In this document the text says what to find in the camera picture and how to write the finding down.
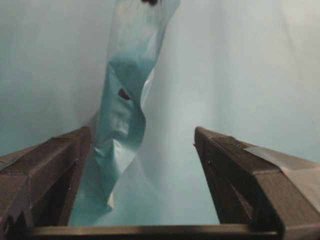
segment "wrinkled plastic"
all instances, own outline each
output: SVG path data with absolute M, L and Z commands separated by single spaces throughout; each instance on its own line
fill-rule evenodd
M 178 4 L 178 0 L 159 1 L 155 6 L 140 0 L 116 3 L 94 147 L 106 199 L 143 140 L 142 103 L 166 25 Z

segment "pale blue background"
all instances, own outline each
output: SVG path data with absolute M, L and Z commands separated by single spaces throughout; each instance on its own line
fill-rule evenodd
M 0 2 L 0 154 L 94 123 L 113 2 Z M 320 162 L 320 2 L 182 0 L 145 104 L 146 134 L 100 202 L 88 163 L 72 225 L 218 222 L 195 126 Z

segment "dark hole in plastic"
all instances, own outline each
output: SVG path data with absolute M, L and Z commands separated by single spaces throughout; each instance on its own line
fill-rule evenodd
M 126 92 L 123 90 L 123 88 L 120 89 L 118 92 L 118 95 L 122 97 L 125 100 L 130 100 L 131 98 L 126 94 Z

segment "blue plastic bag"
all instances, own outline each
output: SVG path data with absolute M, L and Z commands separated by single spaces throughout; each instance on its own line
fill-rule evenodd
M 167 23 L 178 5 L 178 0 L 158 1 L 155 6 L 141 0 L 116 3 L 94 147 L 106 201 L 143 140 L 142 103 Z

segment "gray tape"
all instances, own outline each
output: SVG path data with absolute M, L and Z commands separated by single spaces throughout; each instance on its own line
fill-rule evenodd
M 247 152 L 274 165 L 286 175 L 320 213 L 320 164 L 264 147 L 248 147 Z

